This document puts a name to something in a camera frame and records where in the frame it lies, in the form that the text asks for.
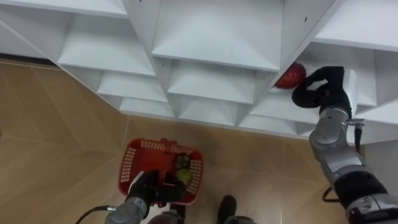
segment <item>gray pants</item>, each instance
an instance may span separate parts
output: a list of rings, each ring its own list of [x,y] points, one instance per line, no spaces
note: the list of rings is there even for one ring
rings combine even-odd
[[[229,217],[225,224],[256,224],[253,219],[242,216]]]

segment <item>white cubby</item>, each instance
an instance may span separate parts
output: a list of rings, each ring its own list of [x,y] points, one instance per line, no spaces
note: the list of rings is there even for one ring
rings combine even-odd
[[[281,0],[163,1],[152,54],[279,71]]]
[[[271,90],[250,114],[316,124],[319,108],[299,108],[292,101],[292,92],[293,90]]]
[[[123,98],[120,104],[120,111],[126,114],[148,114],[156,116],[174,117],[174,113],[168,103],[140,100],[135,98]]]
[[[256,71],[176,60],[169,93],[253,104]]]
[[[58,63],[155,75],[128,19],[72,14]]]
[[[393,101],[368,112],[357,115],[370,121],[398,124],[398,101]]]
[[[239,127],[258,129],[268,133],[297,134],[297,123],[295,121],[258,115],[245,117]]]
[[[0,4],[99,16],[127,17],[122,0],[0,0]]]
[[[355,73],[363,143],[398,139],[396,0],[0,5],[16,38],[122,113],[308,139],[319,108],[273,87],[298,61],[307,75],[327,65]]]
[[[104,72],[97,92],[105,95],[167,102],[162,87],[155,78],[129,73]]]
[[[192,96],[173,96],[180,119],[234,126],[238,117],[238,104],[225,100],[212,100]]]
[[[398,52],[398,1],[348,0],[316,42]]]

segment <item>black shoe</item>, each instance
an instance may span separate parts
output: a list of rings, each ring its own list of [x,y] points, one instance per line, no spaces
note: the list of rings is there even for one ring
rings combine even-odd
[[[176,210],[177,215],[181,218],[180,222],[178,223],[184,223],[185,221],[185,205],[176,205],[176,204],[171,204],[170,205],[170,210]]]
[[[217,224],[225,224],[230,216],[234,216],[236,212],[236,199],[230,195],[223,198],[218,208]]]

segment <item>shelf compartment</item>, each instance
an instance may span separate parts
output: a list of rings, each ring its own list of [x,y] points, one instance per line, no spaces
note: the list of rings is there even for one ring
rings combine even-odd
[[[292,101],[292,92],[293,90],[278,93],[270,91],[250,114],[316,124],[319,120],[319,108],[299,108]]]
[[[378,108],[371,109],[356,117],[370,121],[398,124],[398,101],[393,101]]]
[[[253,104],[254,70],[176,60],[169,93]]]
[[[167,102],[162,87],[155,78],[129,73],[104,72],[98,93]]]
[[[281,0],[163,1],[152,54],[278,72]]]
[[[97,70],[155,75],[127,19],[73,15],[58,63]]]
[[[248,115],[239,127],[258,129],[268,133],[297,134],[297,124],[295,121],[266,116]]]
[[[324,66],[344,66],[357,76],[358,105],[376,106],[376,72],[374,52],[369,49],[311,43],[298,57],[307,75]]]
[[[234,126],[238,104],[192,96],[172,96],[178,118]]]
[[[125,114],[149,114],[174,118],[174,113],[168,103],[140,100],[135,98],[123,98],[120,104],[120,112]]]
[[[98,16],[127,17],[122,0],[0,0],[0,4]]]
[[[371,144],[398,139],[398,125],[386,124],[374,121],[366,121],[362,130],[361,144]],[[348,126],[347,140],[354,143],[354,126]]]
[[[398,52],[398,1],[349,0],[316,36],[316,42]]]

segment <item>red basket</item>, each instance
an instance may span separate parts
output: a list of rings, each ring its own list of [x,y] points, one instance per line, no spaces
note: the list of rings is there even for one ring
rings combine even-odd
[[[173,202],[179,205],[189,205],[197,196],[201,175],[203,173],[203,156],[201,152],[177,144],[176,141],[161,139],[133,139],[127,146],[119,170],[119,190],[127,195],[131,182],[140,171],[159,170],[160,181],[164,180],[166,172],[175,173],[175,156],[180,153],[188,154],[190,158],[189,170],[193,174],[192,181],[187,186],[187,192],[181,200]]]

